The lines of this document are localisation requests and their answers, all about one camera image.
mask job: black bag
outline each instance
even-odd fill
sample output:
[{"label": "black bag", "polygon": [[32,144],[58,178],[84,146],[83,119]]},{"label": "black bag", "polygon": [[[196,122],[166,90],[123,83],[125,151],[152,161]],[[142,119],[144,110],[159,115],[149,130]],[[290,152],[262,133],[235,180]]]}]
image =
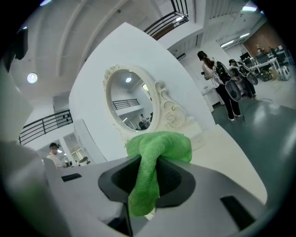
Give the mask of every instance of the black bag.
[{"label": "black bag", "polygon": [[217,67],[216,67],[216,72],[220,78],[220,80],[226,84],[231,79],[231,75],[227,68],[224,66],[222,62],[217,61]]}]

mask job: ceiling light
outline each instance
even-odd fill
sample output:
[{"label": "ceiling light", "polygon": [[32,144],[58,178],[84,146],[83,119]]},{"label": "ceiling light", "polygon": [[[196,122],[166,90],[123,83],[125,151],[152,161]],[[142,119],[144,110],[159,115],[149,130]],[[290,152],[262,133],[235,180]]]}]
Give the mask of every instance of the ceiling light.
[{"label": "ceiling light", "polygon": [[30,73],[30,74],[27,76],[27,80],[28,80],[28,82],[31,83],[31,84],[37,82],[37,79],[38,79],[38,77],[37,77],[36,73]]},{"label": "ceiling light", "polygon": [[176,19],[176,21],[180,21],[180,20],[182,20],[184,17],[178,17],[177,19]]},{"label": "ceiling light", "polygon": [[51,2],[51,0],[44,0],[42,3],[40,3],[40,6],[44,6],[50,2]]},{"label": "ceiling light", "polygon": [[249,34],[250,34],[250,33],[244,34],[244,35],[240,36],[240,38],[243,38],[243,37],[245,37],[245,36],[247,36],[247,35],[249,35]]},{"label": "ceiling light", "polygon": [[229,41],[229,42],[227,42],[227,43],[225,43],[225,44],[222,44],[220,47],[223,48],[224,46],[231,44],[233,41],[234,41],[234,40],[231,40],[231,41]]},{"label": "ceiling light", "polygon": [[257,10],[257,8],[254,6],[244,6],[242,8],[242,11],[244,11],[244,12],[254,12],[256,10]]}]

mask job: black railing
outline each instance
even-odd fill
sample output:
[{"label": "black railing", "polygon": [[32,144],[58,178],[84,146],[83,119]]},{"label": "black railing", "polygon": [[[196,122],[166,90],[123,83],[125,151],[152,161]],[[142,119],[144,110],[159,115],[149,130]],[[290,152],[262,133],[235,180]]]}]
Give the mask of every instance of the black railing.
[{"label": "black railing", "polygon": [[139,105],[139,102],[137,99],[112,101],[112,106],[114,110],[124,109],[127,107],[138,106],[138,105]]},{"label": "black railing", "polygon": [[176,27],[188,22],[188,9],[186,0],[171,0],[173,12],[155,21],[145,33],[158,40]]},{"label": "black railing", "polygon": [[21,145],[25,145],[32,140],[50,132],[54,129],[73,123],[70,110],[58,112],[47,117],[36,120],[23,127],[18,138]]}]

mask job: microfiber cloth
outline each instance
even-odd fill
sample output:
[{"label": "microfiber cloth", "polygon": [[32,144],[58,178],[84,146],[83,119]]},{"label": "microfiber cloth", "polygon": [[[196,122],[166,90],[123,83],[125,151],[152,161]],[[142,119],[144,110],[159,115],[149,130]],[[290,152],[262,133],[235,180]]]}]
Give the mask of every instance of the microfiber cloth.
[{"label": "microfiber cloth", "polygon": [[169,131],[145,133],[132,138],[126,144],[128,156],[141,155],[136,185],[129,195],[129,214],[144,216],[155,207],[159,198],[156,161],[159,156],[190,162],[192,149],[190,139],[183,134]]}]

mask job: long hair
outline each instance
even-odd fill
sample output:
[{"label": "long hair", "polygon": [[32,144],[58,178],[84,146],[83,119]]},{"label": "long hair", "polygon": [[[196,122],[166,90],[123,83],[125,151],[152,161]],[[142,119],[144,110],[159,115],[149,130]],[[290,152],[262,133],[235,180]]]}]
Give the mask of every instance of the long hair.
[{"label": "long hair", "polygon": [[215,62],[210,60],[207,56],[206,53],[204,53],[203,51],[199,51],[197,53],[197,56],[199,57],[200,60],[203,59],[204,63],[210,68],[213,69],[213,66],[215,65]]}]

